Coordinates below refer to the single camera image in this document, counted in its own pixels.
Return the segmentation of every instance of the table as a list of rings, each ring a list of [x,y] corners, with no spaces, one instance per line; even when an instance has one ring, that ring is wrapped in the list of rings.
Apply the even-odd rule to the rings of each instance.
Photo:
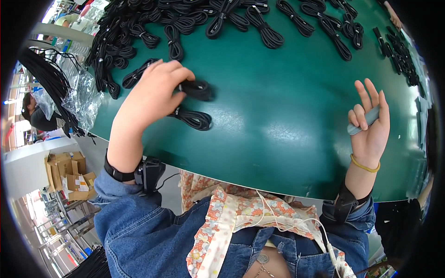
[[[216,40],[205,37],[205,25],[189,36],[181,35],[182,64],[216,92],[213,102],[187,98],[183,104],[210,114],[213,127],[202,132],[171,117],[161,119],[144,132],[144,155],[238,185],[334,199],[352,152],[346,126],[348,110],[360,103],[354,81],[368,77],[377,90],[385,91],[391,111],[391,132],[374,200],[402,200],[415,194],[426,169],[418,144],[420,90],[409,87],[381,55],[372,28],[386,34],[385,26],[392,26],[388,15],[375,0],[348,0],[364,27],[364,47],[356,51],[340,34],[352,52],[352,61],[345,62],[317,20],[299,11],[299,1],[289,2],[316,30],[309,38],[301,36],[270,0],[271,12],[264,18],[286,40],[277,50],[266,48],[253,26],[242,33],[229,21]],[[342,18],[341,11],[326,5],[327,14]],[[148,24],[146,29],[161,37],[160,45],[150,50],[136,40],[138,55],[126,69],[112,71],[117,83],[150,57],[168,60],[163,26]],[[109,139],[113,118],[128,93],[122,89],[117,100],[107,94],[91,133]]]

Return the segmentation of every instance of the gray tool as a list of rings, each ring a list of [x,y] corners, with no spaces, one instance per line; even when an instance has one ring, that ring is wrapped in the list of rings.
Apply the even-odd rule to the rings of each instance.
[[[368,113],[364,115],[364,118],[366,119],[366,122],[368,124],[368,127],[372,125],[378,118],[379,118],[379,110],[380,110],[380,104],[371,109]],[[348,133],[349,135],[354,135],[362,131],[361,127],[356,127],[353,124],[348,124]]]

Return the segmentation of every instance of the gray floor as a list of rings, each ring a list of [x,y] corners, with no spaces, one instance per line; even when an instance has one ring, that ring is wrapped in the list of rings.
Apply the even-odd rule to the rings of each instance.
[[[96,142],[95,146],[90,137],[75,137],[74,139],[76,139],[80,149],[85,155],[87,171],[93,171],[97,176],[104,166],[104,158],[106,149],[108,148],[108,141],[101,138],[94,138],[94,141]],[[179,171],[176,167],[167,165],[164,175],[159,179],[158,186],[160,186],[162,181],[164,181],[167,177],[178,172]],[[176,215],[180,215],[182,213],[181,190],[178,187],[178,183],[179,175],[167,180],[164,186],[159,190],[159,192],[162,194],[162,206],[171,209]],[[321,214],[321,207],[323,203],[322,200],[309,198],[298,198],[298,200],[302,202],[303,205],[315,204],[318,214]]]

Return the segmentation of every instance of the finger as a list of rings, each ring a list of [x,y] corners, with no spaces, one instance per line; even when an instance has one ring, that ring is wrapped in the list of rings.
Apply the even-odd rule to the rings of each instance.
[[[186,93],[184,92],[178,92],[177,94],[173,95],[171,97],[170,103],[169,103],[169,111],[170,113],[172,113],[182,102],[182,100],[184,100],[184,98],[186,97]]]
[[[170,73],[178,68],[182,68],[181,63],[179,63],[176,60],[172,60],[170,62],[163,63],[161,66],[158,67],[158,70],[162,70],[162,71],[166,71],[166,72]]]
[[[360,124],[362,130],[368,129],[368,124],[366,123],[366,118],[364,117],[364,109],[360,104],[354,106],[354,113],[357,117],[357,121]]]
[[[380,91],[379,94],[380,110],[379,110],[379,122],[386,128],[389,128],[389,106],[385,99],[385,94]]]
[[[141,76],[141,79],[146,77],[150,72],[152,72],[154,70],[155,67],[159,66],[160,64],[162,64],[163,61],[162,59],[157,60],[156,62],[152,63],[151,65],[149,65],[145,70],[144,73]]]
[[[363,108],[366,111],[366,113],[372,109],[372,104],[371,104],[371,100],[369,99],[369,95],[368,92],[365,90],[363,84],[356,80],[354,83],[357,92],[359,93],[360,99],[362,101],[363,104]]]
[[[189,70],[188,68],[184,68],[184,67],[174,70],[171,73],[171,76],[172,76],[174,82],[176,82],[176,84],[183,82],[185,79],[190,80],[190,81],[195,80],[193,72],[191,70]]]
[[[349,110],[348,112],[348,120],[350,123],[352,123],[354,126],[359,126],[359,121],[357,120],[357,116],[354,113],[354,110]]]
[[[371,80],[369,80],[369,78],[365,78],[364,84],[366,85],[366,89],[371,96],[372,106],[376,107],[377,105],[379,105],[379,93],[377,93],[374,84],[371,82]]]

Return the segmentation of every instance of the hand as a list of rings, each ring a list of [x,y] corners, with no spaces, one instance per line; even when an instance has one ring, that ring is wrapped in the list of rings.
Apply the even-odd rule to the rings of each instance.
[[[380,91],[380,94],[378,94],[374,84],[372,84],[368,78],[364,80],[364,83],[371,99],[363,84],[356,80],[355,87],[360,95],[363,106],[356,104],[354,110],[350,110],[348,114],[349,122],[356,127],[360,126],[362,128],[362,131],[351,136],[352,152],[354,158],[361,165],[375,169],[379,164],[386,147],[386,142],[388,141],[389,107],[383,91]],[[379,119],[371,126],[368,126],[364,115],[379,104]]]
[[[400,21],[399,17],[394,13],[391,13],[391,22],[394,24],[394,26],[397,28],[397,30],[402,29],[402,22]]]
[[[172,95],[173,90],[186,79],[195,80],[194,74],[176,60],[153,63],[122,103],[113,125],[122,124],[142,132],[153,122],[171,114],[186,96],[184,92]]]

